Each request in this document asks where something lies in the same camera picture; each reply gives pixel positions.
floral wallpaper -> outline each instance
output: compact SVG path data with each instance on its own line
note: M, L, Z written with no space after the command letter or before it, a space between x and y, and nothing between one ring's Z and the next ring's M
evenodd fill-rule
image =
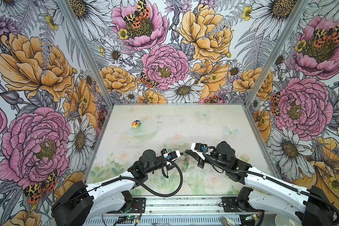
M68 28L53 12L46 0L0 0L4 226L55 225L51 206L83 179L108 114L77 43L65 39Z
M45 2L70 39L57 1ZM69 0L115 103L244 102L296 2Z
M339 209L338 0L309 2L267 83L249 110L283 180L321 188Z

